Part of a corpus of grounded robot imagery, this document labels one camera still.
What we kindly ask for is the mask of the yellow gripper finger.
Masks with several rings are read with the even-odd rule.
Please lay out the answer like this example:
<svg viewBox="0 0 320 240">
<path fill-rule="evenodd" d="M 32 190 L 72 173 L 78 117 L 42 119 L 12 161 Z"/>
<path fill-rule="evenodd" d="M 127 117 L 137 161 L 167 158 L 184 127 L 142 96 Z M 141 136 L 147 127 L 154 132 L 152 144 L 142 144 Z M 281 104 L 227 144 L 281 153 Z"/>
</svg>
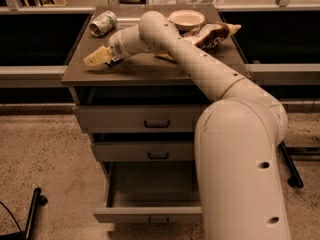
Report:
<svg viewBox="0 0 320 240">
<path fill-rule="evenodd" d="M 97 66 L 104 63 L 109 63 L 112 59 L 112 52 L 108 47 L 101 46 L 93 53 L 89 54 L 85 59 L 84 63 L 87 66 Z"/>
</svg>

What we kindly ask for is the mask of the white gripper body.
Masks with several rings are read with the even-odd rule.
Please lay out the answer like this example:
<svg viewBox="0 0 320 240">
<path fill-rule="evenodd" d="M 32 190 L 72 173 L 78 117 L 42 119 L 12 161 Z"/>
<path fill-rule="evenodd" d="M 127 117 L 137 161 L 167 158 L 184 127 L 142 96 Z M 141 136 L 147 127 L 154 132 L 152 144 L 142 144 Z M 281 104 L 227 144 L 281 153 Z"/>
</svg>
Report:
<svg viewBox="0 0 320 240">
<path fill-rule="evenodd" d="M 111 60 L 125 59 L 129 56 L 129 53 L 123 44 L 123 35 L 121 33 L 113 34 L 108 40 L 107 46 L 112 52 Z"/>
</svg>

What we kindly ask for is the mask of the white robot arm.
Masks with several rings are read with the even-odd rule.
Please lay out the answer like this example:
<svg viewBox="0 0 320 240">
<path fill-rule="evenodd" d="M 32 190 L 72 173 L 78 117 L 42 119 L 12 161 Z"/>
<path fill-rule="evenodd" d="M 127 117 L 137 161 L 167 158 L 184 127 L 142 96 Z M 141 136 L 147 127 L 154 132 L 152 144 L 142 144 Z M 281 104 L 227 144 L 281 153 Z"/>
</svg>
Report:
<svg viewBox="0 0 320 240">
<path fill-rule="evenodd" d="M 276 98 L 183 39 L 156 11 L 84 61 L 111 64 L 156 51 L 169 54 L 211 102 L 194 141 L 206 240 L 291 240 L 276 159 L 288 121 Z"/>
</svg>

